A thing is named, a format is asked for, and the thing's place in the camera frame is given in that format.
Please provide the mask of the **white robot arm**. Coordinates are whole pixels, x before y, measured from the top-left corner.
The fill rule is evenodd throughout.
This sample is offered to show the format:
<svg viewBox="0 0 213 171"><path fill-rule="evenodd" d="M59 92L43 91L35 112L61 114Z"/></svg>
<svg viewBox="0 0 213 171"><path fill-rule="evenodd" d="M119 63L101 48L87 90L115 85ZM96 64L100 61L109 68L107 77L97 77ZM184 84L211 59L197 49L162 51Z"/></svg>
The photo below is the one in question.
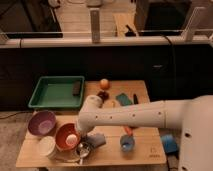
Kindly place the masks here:
<svg viewBox="0 0 213 171"><path fill-rule="evenodd" d="M178 171L213 171L213 95L116 108L102 104L97 95L86 98L75 120L77 133L86 135L96 126L181 129Z"/></svg>

